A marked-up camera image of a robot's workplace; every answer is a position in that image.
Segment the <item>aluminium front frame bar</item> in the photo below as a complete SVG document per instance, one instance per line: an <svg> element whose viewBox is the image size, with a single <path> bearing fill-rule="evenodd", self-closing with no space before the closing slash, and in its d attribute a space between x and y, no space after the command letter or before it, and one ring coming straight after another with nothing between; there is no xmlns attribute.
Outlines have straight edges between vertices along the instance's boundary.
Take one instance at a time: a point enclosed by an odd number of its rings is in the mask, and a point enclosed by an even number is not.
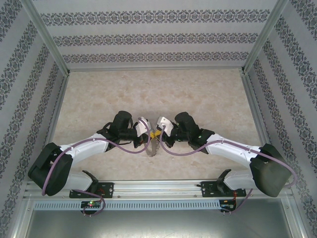
<svg viewBox="0 0 317 238"><path fill-rule="evenodd" d="M308 238L303 220L299 213L297 203L294 198L282 198L284 213L292 235L292 238Z"/></svg>
<svg viewBox="0 0 317 238"><path fill-rule="evenodd" d="M26 238L28 227L32 218L34 201L23 200L9 238Z"/></svg>

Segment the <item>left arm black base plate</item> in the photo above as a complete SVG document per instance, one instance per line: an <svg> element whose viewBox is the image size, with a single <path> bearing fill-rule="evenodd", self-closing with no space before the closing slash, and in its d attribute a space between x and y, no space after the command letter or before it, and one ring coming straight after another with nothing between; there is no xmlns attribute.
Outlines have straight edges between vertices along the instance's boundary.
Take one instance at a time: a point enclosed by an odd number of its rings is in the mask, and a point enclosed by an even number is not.
<svg viewBox="0 0 317 238"><path fill-rule="evenodd" d="M97 198L98 195L102 198L112 198L114 191L114 183L112 182L99 182L96 184L92 184L87 192L92 193L94 195L89 195L83 192L78 192L75 190L71 190L69 193L70 198Z"/></svg>

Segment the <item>aluminium side rail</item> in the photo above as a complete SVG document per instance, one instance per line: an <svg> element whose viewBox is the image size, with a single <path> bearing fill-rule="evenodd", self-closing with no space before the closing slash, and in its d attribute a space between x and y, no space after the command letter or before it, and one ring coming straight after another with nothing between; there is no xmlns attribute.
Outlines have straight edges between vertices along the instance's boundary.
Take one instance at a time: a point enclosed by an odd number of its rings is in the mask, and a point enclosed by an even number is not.
<svg viewBox="0 0 317 238"><path fill-rule="evenodd" d="M49 171L49 162L44 158L36 162L45 145L52 139L59 117L60 108L68 83L68 77L51 78L45 87L32 124L29 141L28 177L44 183Z"/></svg>
<svg viewBox="0 0 317 238"><path fill-rule="evenodd" d="M262 114L258 106L258 102L253 91L250 79L248 75L244 74L243 72L240 73L240 76L253 116L255 127L260 139L260 152L262 152L265 155L268 155L269 157L273 157L274 154L272 152L272 146L270 146L270 141L264 126ZM255 172L256 175L263 176L269 175L269 173L271 172L270 169L277 169L278 167L279 163L277 163L276 161L273 161L270 158L267 158L262 155L257 155L256 158L253 159L251 171Z"/></svg>

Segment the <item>aluminium frame post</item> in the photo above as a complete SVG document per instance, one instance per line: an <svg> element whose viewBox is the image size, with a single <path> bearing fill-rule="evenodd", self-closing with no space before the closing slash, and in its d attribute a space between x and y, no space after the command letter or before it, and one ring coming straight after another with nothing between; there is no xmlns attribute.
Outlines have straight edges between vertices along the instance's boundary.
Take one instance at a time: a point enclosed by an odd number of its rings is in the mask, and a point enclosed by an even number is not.
<svg viewBox="0 0 317 238"><path fill-rule="evenodd" d="M49 49L50 53L52 54L55 62L57 63L59 69L61 70L64 76L69 75L69 68L66 65L65 60L62 57L62 54L58 50L57 45L55 44L53 37L49 33L41 15L39 14L38 10L36 9L32 0L20 0L23 8L27 12L28 16L30 17L31 21L33 22L34 26L38 30L42 40L46 44L47 48Z"/></svg>
<svg viewBox="0 0 317 238"><path fill-rule="evenodd" d="M267 38L269 37L271 31L273 30L277 20L279 19L288 2L289 0L277 0L254 46L252 47L245 64L242 66L241 70L239 70L241 74L246 74L250 71L250 68L259 55L263 45L265 44Z"/></svg>

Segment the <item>aluminium mounting rail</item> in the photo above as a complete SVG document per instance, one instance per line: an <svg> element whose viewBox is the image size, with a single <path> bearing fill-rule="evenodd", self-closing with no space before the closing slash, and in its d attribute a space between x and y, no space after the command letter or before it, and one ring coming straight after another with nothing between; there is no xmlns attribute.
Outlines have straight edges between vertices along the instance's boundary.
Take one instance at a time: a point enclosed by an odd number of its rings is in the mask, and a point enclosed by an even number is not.
<svg viewBox="0 0 317 238"><path fill-rule="evenodd" d="M200 180L114 180L110 194L113 200L177 200L202 199ZM70 189L63 189L54 196L42 196L41 189L28 182L22 195L23 200L62 200L68 199Z"/></svg>

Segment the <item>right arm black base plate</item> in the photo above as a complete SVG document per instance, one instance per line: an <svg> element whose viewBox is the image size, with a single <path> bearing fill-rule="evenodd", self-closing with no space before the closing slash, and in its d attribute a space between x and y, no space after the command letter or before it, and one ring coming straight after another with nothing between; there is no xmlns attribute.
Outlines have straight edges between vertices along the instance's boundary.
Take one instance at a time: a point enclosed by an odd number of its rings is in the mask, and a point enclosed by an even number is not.
<svg viewBox="0 0 317 238"><path fill-rule="evenodd" d="M203 197L246 197L244 189L232 190L223 182L202 181L200 184Z"/></svg>

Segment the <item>grey metal sheet panel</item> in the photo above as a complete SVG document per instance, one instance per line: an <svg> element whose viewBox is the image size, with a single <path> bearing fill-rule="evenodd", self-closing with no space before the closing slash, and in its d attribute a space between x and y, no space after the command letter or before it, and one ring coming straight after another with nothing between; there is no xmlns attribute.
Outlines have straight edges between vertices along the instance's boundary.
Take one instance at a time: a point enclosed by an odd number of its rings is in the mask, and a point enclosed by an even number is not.
<svg viewBox="0 0 317 238"><path fill-rule="evenodd" d="M26 238L294 238L280 214L215 210L35 211Z"/></svg>

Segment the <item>aluminium back wall bar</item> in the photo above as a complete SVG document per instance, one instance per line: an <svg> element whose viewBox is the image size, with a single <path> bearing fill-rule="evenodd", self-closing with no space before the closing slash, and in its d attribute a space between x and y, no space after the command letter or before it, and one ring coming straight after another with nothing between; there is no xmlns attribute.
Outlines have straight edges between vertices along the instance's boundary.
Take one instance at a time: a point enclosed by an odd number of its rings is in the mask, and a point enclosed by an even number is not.
<svg viewBox="0 0 317 238"><path fill-rule="evenodd" d="M102 72L102 71L153 71L153 70L221 70L221 69L238 69L242 66L155 66L155 67L106 67L106 68L75 68L69 72Z"/></svg>

